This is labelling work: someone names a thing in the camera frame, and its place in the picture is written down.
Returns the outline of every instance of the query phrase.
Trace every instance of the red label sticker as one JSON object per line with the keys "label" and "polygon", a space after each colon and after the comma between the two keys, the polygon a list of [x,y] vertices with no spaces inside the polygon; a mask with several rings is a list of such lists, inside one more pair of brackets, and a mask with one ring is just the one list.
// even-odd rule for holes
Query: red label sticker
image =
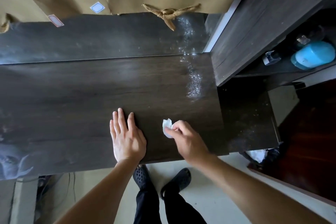
{"label": "red label sticker", "polygon": [[56,27],[64,26],[63,22],[61,22],[60,19],[57,18],[55,14],[49,15],[48,17]]}

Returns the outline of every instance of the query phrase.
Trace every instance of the white tile floor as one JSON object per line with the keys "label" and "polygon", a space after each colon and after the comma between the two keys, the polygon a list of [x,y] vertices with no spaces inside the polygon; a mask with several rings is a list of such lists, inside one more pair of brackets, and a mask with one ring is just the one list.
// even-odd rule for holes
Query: white tile floor
{"label": "white tile floor", "polygon": [[[297,104],[298,100],[293,88],[285,86],[282,90],[270,92],[271,103],[274,108],[277,123],[286,117],[286,115]],[[332,223],[336,223],[336,215],[334,207],[320,202],[314,198],[290,189],[284,185],[278,184],[267,178],[251,173],[247,168],[248,161],[238,153],[231,153],[228,156],[221,157],[225,162],[230,165],[241,169],[244,172],[249,173],[252,176],[264,181],[265,183],[275,187],[288,196],[294,198],[300,203],[304,204],[308,208],[312,209],[316,213],[320,214]],[[175,174],[184,167],[189,165],[184,161],[164,162],[149,164],[148,169],[157,191],[160,191],[161,187],[167,183]],[[238,209],[238,207],[232,202],[232,200],[224,194],[219,188],[217,188],[210,180],[204,177],[197,170],[190,168],[191,170],[191,184],[184,191],[181,192],[183,198],[197,209],[207,223],[250,223],[245,215]],[[111,169],[101,169],[93,171],[76,172],[75,192],[77,200],[85,195],[91,188],[99,183]],[[40,223],[51,224],[57,218],[59,218],[69,207],[74,204],[74,194],[72,190],[73,186],[73,174],[71,174],[70,189],[66,195],[68,187],[68,175],[65,174],[61,180],[54,186],[49,195],[46,196],[46,208],[48,211],[44,211],[43,216],[40,219]],[[133,223],[136,201],[135,197],[139,191],[139,188],[133,181],[127,185],[120,207],[115,219],[115,223]],[[57,208],[51,209],[50,206],[55,205]],[[160,199],[160,216],[162,224],[167,223],[164,203]]]}

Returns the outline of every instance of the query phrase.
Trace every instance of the blue container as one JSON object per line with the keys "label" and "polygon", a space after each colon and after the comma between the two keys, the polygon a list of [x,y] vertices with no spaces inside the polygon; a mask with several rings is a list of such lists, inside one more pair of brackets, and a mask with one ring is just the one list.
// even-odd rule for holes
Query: blue container
{"label": "blue container", "polygon": [[335,59],[334,47],[326,42],[319,41],[306,45],[294,53],[291,62],[300,69],[311,69],[328,64]]}

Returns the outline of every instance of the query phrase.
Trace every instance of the black pants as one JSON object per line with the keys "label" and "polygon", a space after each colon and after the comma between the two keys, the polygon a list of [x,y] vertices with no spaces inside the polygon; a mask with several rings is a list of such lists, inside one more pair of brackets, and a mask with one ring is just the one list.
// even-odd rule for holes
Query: black pants
{"label": "black pants", "polygon": [[[183,199],[178,190],[167,189],[164,196],[169,224],[206,224],[199,212]],[[143,186],[136,197],[136,204],[134,224],[161,224],[159,196],[152,184]]]}

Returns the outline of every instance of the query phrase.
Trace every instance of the black crocs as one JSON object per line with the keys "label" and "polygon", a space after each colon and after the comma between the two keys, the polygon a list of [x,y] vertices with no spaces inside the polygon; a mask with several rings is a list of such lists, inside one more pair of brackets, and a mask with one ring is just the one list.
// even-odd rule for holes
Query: black crocs
{"label": "black crocs", "polygon": [[163,188],[161,189],[160,196],[162,200],[164,199],[163,193],[168,188],[179,189],[178,192],[188,187],[191,182],[191,173],[188,168],[183,168],[181,171],[178,172],[177,175],[173,179],[170,180]]}
{"label": "black crocs", "polygon": [[141,189],[142,186],[144,186],[145,184],[152,184],[146,165],[137,166],[136,170],[133,173],[133,179],[135,183],[139,186],[139,189]]}

